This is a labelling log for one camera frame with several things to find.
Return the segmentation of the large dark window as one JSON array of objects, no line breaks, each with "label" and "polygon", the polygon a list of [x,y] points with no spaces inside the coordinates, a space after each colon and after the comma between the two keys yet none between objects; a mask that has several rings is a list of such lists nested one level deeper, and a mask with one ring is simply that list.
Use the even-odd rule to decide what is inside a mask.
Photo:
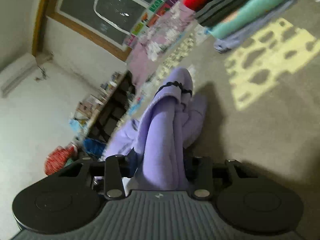
[{"label": "large dark window", "polygon": [[45,18],[49,17],[121,61],[132,48],[124,41],[152,0],[40,0],[36,13],[31,52],[42,51]]}]

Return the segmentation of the blue bag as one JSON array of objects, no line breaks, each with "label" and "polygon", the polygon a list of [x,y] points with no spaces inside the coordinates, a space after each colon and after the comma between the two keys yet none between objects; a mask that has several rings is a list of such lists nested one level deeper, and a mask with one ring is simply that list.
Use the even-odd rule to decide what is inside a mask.
[{"label": "blue bag", "polygon": [[106,144],[99,140],[86,138],[82,143],[82,147],[87,154],[100,158],[103,155]]}]

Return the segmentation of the white air conditioner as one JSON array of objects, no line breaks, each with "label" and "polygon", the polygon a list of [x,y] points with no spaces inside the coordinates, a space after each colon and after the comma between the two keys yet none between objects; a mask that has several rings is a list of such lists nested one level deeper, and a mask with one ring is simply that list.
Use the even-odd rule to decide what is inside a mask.
[{"label": "white air conditioner", "polygon": [[30,53],[25,53],[5,67],[1,71],[1,98],[7,97],[36,68],[36,58]]}]

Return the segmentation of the colourful cartoon border strip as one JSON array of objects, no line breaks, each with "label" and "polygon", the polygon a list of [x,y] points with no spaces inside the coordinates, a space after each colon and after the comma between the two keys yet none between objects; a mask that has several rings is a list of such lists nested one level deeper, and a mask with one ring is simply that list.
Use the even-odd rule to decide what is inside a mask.
[{"label": "colourful cartoon border strip", "polygon": [[156,21],[171,9],[179,0],[152,0],[146,7],[137,22],[132,27],[131,32],[125,38],[125,45],[133,48],[138,38],[153,26]]}]

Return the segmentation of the black striped folded garment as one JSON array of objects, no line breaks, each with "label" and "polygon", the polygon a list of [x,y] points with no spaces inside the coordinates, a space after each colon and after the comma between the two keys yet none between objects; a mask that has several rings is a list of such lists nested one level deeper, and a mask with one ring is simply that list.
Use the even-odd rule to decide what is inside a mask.
[{"label": "black striped folded garment", "polygon": [[230,13],[249,0],[213,0],[195,13],[194,18],[203,27],[214,27]]}]

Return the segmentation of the purple sweatshirt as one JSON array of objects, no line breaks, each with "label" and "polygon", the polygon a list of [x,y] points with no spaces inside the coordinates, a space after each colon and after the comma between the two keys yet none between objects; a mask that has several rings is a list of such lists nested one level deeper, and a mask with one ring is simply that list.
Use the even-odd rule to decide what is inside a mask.
[{"label": "purple sweatshirt", "polygon": [[158,89],[142,117],[127,121],[117,130],[105,147],[102,159],[128,155],[134,150],[138,168],[129,183],[132,189],[186,189],[183,150],[199,137],[206,109],[206,97],[193,93],[189,71],[176,68]]}]

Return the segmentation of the dark low table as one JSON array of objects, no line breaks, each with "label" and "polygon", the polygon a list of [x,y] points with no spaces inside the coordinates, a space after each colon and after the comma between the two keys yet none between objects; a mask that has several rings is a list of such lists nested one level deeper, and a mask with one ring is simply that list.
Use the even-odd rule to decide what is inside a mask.
[{"label": "dark low table", "polygon": [[130,100],[135,93],[132,74],[127,71],[120,77],[116,88],[107,97],[106,102],[93,114],[84,132],[84,138],[108,142],[117,123],[129,109]]}]

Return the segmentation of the teal folded garment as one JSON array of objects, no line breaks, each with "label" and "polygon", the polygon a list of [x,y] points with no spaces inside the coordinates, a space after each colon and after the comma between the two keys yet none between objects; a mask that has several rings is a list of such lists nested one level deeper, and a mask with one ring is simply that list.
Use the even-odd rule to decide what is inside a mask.
[{"label": "teal folded garment", "polygon": [[231,13],[222,22],[209,29],[208,33],[217,39],[224,39],[285,1],[286,0],[249,0],[240,9]]}]

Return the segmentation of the lavender folded garment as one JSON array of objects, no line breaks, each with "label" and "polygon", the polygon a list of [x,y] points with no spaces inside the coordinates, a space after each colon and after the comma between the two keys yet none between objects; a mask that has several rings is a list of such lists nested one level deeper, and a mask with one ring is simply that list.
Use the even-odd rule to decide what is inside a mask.
[{"label": "lavender folded garment", "polygon": [[279,16],[282,12],[293,5],[297,0],[286,0],[279,6],[272,9],[265,15],[257,18],[252,23],[244,26],[239,31],[236,31],[224,39],[217,39],[214,43],[214,48],[220,52],[225,53],[231,49],[234,49],[242,44],[248,37],[253,35],[256,31],[264,27],[272,18]]}]

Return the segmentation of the pink floral quilt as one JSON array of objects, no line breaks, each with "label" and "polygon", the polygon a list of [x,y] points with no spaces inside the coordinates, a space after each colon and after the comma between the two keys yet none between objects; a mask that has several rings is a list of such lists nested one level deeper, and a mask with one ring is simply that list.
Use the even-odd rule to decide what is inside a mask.
[{"label": "pink floral quilt", "polygon": [[136,88],[154,74],[157,61],[175,44],[187,26],[193,21],[195,11],[177,2],[138,39],[127,60]]}]

